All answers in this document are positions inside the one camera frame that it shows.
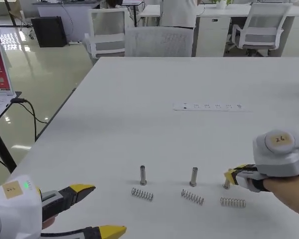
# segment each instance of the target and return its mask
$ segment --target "table leg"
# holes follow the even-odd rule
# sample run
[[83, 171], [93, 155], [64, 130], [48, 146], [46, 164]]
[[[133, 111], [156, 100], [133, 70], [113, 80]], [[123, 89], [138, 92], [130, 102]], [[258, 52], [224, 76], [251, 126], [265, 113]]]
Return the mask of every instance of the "table leg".
[[8, 168], [9, 172], [12, 173], [16, 168], [16, 163], [13, 160], [9, 150], [6, 148], [1, 137], [0, 137], [0, 158]]
[[136, 21], [136, 6], [133, 6], [133, 13], [134, 13], [134, 27], [137, 27], [137, 21]]
[[5, 3], [5, 7], [6, 7], [6, 9], [8, 10], [8, 13], [9, 13], [9, 16], [10, 16], [10, 19], [11, 19], [11, 22], [12, 22], [12, 25], [13, 25], [13, 26], [16, 26], [14, 17], [13, 17], [13, 15], [10, 13], [11, 8], [10, 8], [10, 5], [9, 5], [9, 2], [8, 2], [7, 0], [4, 0], [4, 3]]

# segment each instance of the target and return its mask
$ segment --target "power strip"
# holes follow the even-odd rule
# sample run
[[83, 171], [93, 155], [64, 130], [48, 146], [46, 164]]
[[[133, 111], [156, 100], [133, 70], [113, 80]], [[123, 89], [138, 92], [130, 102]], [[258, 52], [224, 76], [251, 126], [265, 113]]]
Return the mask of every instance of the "power strip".
[[247, 112], [246, 108], [241, 104], [173, 104], [175, 111], [231, 111], [231, 112]]

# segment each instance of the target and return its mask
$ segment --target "hand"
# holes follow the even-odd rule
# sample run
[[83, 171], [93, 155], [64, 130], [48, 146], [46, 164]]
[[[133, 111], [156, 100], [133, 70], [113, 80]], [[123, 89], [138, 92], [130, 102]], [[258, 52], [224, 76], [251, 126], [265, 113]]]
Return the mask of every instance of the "hand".
[[42, 229], [46, 229], [47, 227], [51, 226], [55, 221], [55, 217], [50, 218], [46, 220], [44, 223], [42, 223]]
[[299, 214], [299, 177], [265, 179], [264, 187]]

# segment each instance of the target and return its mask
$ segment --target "table surface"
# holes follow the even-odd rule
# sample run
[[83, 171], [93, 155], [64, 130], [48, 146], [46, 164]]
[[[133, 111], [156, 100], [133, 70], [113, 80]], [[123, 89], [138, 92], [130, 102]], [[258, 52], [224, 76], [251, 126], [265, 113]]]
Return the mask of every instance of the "table surface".
[[[65, 1], [65, 5], [75, 5], [75, 4], [95, 4], [98, 3], [100, 0], [86, 0], [86, 1]], [[62, 5], [61, 1], [55, 2], [34, 2], [32, 5]]]
[[[250, 4], [230, 4], [226, 9], [217, 9], [215, 4], [200, 4], [197, 7], [199, 17], [237, 17], [248, 16]], [[159, 5], [147, 5], [140, 17], [159, 17]], [[288, 16], [299, 16], [299, 6], [292, 6]]]
[[[250, 112], [172, 110], [190, 102]], [[221, 186], [228, 168], [253, 163], [253, 137], [274, 128], [299, 131], [299, 58], [101, 58], [11, 178], [28, 174], [43, 191], [96, 185], [47, 232], [113, 224], [127, 226], [126, 239], [299, 239], [299, 215], [271, 193]], [[247, 206], [221, 207], [220, 197]]]
[[143, 2], [143, 0], [124, 0], [122, 6], [139, 6]]
[[[15, 2], [16, 0], [7, 0], [8, 2]], [[0, 2], [4, 3], [4, 0], [0, 0]]]

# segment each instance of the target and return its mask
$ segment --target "steel spring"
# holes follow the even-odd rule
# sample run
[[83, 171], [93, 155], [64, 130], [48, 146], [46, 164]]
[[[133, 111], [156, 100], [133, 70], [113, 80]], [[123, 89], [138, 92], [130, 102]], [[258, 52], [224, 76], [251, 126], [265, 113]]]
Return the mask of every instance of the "steel spring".
[[141, 189], [136, 189], [136, 188], [132, 188], [132, 195], [138, 198], [146, 199], [150, 202], [153, 200], [154, 197], [153, 193], [148, 193]]
[[193, 193], [190, 193], [190, 192], [188, 192], [188, 191], [186, 191], [185, 189], [183, 189], [182, 191], [181, 191], [181, 196], [183, 197], [183, 198], [186, 198], [186, 199], [188, 199], [188, 200], [191, 200], [192, 202], [195, 202], [195, 203], [197, 203], [197, 204], [199, 204], [199, 205], [203, 205], [203, 203], [204, 203], [204, 198], [202, 198], [202, 197], [199, 197], [198, 195], [196, 195], [196, 194], [193, 194]]
[[246, 201], [235, 198], [220, 198], [220, 204], [226, 207], [245, 208]]

